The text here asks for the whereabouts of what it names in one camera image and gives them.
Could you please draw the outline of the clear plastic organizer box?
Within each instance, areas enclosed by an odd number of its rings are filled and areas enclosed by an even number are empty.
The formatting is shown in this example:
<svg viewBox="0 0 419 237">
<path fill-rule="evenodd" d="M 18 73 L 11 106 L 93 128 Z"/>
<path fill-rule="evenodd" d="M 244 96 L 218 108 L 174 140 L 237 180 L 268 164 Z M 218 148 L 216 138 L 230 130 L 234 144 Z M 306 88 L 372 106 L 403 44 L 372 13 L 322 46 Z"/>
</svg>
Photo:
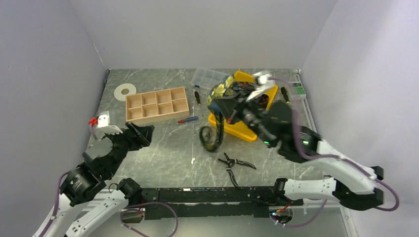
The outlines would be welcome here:
<svg viewBox="0 0 419 237">
<path fill-rule="evenodd" d="M 229 74 L 220 71 L 197 68 L 192 77 L 191 84 L 199 88 L 212 89 L 214 86 L 222 83 L 228 76 Z"/>
</svg>

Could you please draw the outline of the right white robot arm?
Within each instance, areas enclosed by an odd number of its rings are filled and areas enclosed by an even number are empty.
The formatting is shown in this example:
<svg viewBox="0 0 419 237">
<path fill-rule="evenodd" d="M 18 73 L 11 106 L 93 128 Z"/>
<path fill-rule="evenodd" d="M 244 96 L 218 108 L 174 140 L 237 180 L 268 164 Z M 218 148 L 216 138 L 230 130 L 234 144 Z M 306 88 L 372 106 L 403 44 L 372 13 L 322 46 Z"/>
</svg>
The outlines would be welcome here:
<svg viewBox="0 0 419 237">
<path fill-rule="evenodd" d="M 278 154 L 285 159 L 329 175 L 322 180 L 278 178 L 272 192 L 278 205 L 303 198 L 329 199 L 346 208 L 365 211 L 384 203 L 384 192 L 377 188 L 382 168 L 362 166 L 334 149 L 319 134 L 299 125 L 296 111 L 285 102 L 273 103 L 268 111 L 238 96 L 213 102 L 228 121 L 242 121 L 267 147 L 278 147 Z"/>
</svg>

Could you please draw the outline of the white green electronic box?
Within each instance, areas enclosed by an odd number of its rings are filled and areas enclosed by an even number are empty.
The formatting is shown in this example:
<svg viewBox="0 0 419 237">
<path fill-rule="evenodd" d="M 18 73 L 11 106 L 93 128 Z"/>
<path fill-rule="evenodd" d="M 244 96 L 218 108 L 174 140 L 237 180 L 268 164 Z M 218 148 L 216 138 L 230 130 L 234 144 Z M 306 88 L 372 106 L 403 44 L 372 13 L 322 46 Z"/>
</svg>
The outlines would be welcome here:
<svg viewBox="0 0 419 237">
<path fill-rule="evenodd" d="M 291 95 L 291 101 L 304 100 L 306 98 L 305 90 L 302 83 L 299 81 L 289 82 L 289 89 Z"/>
</svg>

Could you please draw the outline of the dark orange floral tie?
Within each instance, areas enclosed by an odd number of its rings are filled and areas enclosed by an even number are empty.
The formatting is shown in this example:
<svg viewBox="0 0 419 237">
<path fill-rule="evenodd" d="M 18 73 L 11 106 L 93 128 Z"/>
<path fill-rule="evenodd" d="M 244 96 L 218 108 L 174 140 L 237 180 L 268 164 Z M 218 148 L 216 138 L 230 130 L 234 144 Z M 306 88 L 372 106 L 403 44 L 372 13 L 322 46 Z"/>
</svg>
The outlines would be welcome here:
<svg viewBox="0 0 419 237">
<path fill-rule="evenodd" d="M 244 90 L 244 97 L 248 98 L 250 94 L 256 89 L 256 84 L 246 81 L 235 81 L 225 91 L 224 96 L 235 96 L 236 94 L 242 94 Z"/>
</svg>

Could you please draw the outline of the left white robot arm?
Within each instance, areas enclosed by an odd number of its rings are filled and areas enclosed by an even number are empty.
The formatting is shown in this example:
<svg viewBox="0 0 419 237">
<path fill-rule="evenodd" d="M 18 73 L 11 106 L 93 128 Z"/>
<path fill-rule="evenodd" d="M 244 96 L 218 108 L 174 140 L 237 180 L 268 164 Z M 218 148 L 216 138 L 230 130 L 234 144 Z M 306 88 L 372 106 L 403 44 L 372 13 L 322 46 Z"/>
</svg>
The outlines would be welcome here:
<svg viewBox="0 0 419 237">
<path fill-rule="evenodd" d="M 113 178 L 128 152 L 150 146 L 153 125 L 137 126 L 127 122 L 125 126 L 125 129 L 115 127 L 115 133 L 93 141 L 83 153 L 83 162 L 60 177 L 54 206 L 34 236 L 87 237 L 120 209 L 141 203 L 142 188 L 126 178 L 100 204 L 79 217 L 106 187 L 105 182 Z"/>
</svg>

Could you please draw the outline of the red blue screwdriver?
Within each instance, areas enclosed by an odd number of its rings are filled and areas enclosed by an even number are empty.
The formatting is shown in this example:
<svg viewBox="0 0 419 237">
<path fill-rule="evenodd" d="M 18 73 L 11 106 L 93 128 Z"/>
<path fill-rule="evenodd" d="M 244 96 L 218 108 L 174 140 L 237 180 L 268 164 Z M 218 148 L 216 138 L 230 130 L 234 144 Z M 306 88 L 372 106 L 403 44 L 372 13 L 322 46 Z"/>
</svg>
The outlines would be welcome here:
<svg viewBox="0 0 419 237">
<path fill-rule="evenodd" d="M 195 121 L 198 121 L 198 120 L 199 120 L 198 116 L 193 116 L 193 117 L 188 117 L 188 118 L 178 120 L 176 123 L 170 123 L 170 125 L 184 124 L 184 123 L 189 123 L 189 122 L 195 122 Z"/>
</svg>

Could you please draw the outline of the black yellow screwdriver left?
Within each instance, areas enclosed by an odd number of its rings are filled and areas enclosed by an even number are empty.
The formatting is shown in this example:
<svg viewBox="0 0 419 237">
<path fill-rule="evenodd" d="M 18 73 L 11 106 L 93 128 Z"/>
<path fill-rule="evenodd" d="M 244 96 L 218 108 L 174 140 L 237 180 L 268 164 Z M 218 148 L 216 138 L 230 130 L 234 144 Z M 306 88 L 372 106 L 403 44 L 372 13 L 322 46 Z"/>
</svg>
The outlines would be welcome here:
<svg viewBox="0 0 419 237">
<path fill-rule="evenodd" d="M 197 104 L 198 104 L 198 106 L 200 108 L 201 115 L 202 115 L 202 117 L 204 117 L 200 95 L 199 95 L 199 92 L 196 91 L 196 90 L 194 91 L 194 97 L 195 97 L 195 100 L 196 100 L 196 102 L 197 102 Z"/>
</svg>

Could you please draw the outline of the black yellow screwdriver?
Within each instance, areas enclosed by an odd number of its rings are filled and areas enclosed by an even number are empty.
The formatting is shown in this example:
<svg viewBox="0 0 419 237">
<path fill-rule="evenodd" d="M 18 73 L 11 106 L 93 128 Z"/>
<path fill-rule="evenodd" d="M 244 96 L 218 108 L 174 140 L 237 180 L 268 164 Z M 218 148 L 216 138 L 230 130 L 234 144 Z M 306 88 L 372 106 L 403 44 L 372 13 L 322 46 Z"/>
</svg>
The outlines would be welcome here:
<svg viewBox="0 0 419 237">
<path fill-rule="evenodd" d="M 195 97 L 195 100 L 196 100 L 196 102 L 197 102 L 197 104 L 198 104 L 198 106 L 200 108 L 201 115 L 202 115 L 202 117 L 204 117 L 200 95 L 199 95 L 199 92 L 196 91 L 196 90 L 194 91 L 194 97 Z"/>
<path fill-rule="evenodd" d="M 280 88 L 280 91 L 281 91 L 281 95 L 282 95 L 285 103 L 290 104 L 291 101 L 290 101 L 290 96 L 289 96 L 288 90 L 283 86 L 283 87 Z"/>
</svg>

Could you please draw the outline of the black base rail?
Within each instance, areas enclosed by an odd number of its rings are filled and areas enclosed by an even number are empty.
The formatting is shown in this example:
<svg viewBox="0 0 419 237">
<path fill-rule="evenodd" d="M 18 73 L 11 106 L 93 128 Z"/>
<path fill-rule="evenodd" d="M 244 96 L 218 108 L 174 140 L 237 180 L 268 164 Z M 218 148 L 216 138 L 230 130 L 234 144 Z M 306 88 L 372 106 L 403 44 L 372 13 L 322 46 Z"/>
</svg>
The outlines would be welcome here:
<svg viewBox="0 0 419 237">
<path fill-rule="evenodd" d="M 168 204 L 178 217 L 252 216 L 264 218 L 269 211 L 288 204 L 271 186 L 144 188 L 130 204 L 151 202 L 145 209 L 146 220 L 172 217 L 172 212 L 156 202 Z"/>
</svg>

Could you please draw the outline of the yellow plastic tray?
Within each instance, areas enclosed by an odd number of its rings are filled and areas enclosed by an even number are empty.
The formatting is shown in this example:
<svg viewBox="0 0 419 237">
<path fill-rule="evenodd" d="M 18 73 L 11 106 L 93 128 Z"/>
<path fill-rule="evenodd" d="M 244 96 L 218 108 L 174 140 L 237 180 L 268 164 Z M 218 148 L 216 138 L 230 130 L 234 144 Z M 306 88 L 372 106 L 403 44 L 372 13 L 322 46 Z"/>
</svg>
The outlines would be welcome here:
<svg viewBox="0 0 419 237">
<path fill-rule="evenodd" d="M 200 140 L 206 148 L 215 148 L 222 144 L 225 123 L 243 122 L 265 143 L 271 145 L 277 140 L 272 131 L 272 119 L 268 111 L 259 105 L 259 99 L 265 92 L 275 86 L 270 71 L 253 74 L 253 81 L 237 79 L 235 75 L 226 76 L 221 83 L 214 86 L 207 99 L 210 114 L 215 119 L 214 141 L 210 142 L 211 134 L 204 135 L 204 126 L 200 130 Z"/>
</svg>

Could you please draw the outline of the black yellow screwdriver right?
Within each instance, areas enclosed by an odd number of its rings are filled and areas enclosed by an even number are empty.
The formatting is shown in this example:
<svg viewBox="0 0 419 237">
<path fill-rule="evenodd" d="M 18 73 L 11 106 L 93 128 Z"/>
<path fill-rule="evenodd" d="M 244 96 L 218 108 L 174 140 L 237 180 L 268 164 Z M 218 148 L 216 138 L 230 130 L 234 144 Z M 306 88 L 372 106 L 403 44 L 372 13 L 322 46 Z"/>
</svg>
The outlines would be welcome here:
<svg viewBox="0 0 419 237">
<path fill-rule="evenodd" d="M 290 101 L 290 96 L 289 96 L 288 90 L 283 86 L 283 87 L 280 88 L 280 91 L 281 91 L 281 95 L 282 95 L 285 103 L 290 104 L 291 101 Z"/>
</svg>

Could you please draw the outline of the blue yellow floral tie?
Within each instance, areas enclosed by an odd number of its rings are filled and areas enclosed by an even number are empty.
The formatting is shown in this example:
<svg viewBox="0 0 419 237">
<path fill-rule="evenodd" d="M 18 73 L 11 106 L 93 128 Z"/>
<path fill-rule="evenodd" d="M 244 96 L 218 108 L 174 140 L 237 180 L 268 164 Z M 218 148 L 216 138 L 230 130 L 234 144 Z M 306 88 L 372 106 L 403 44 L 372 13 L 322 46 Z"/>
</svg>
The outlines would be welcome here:
<svg viewBox="0 0 419 237">
<path fill-rule="evenodd" d="M 224 137 L 224 116 L 220 107 L 215 103 L 215 99 L 220 99 L 234 94 L 232 86 L 235 82 L 234 76 L 226 76 L 223 81 L 215 85 L 207 99 L 207 108 L 215 118 L 214 141 L 211 142 L 213 131 L 209 126 L 202 126 L 199 131 L 199 139 L 203 148 L 208 152 L 215 152 L 223 142 Z"/>
</svg>

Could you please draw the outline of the wooden compartment box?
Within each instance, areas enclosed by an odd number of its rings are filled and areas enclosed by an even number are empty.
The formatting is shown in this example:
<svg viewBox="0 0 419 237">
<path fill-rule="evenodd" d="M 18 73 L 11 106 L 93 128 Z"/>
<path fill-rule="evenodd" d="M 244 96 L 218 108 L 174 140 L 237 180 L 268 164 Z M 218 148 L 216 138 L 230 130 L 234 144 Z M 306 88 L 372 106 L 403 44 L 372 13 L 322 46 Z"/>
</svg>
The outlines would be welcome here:
<svg viewBox="0 0 419 237">
<path fill-rule="evenodd" d="M 152 124 L 190 116 L 185 87 L 149 91 L 126 97 L 126 121 Z"/>
</svg>

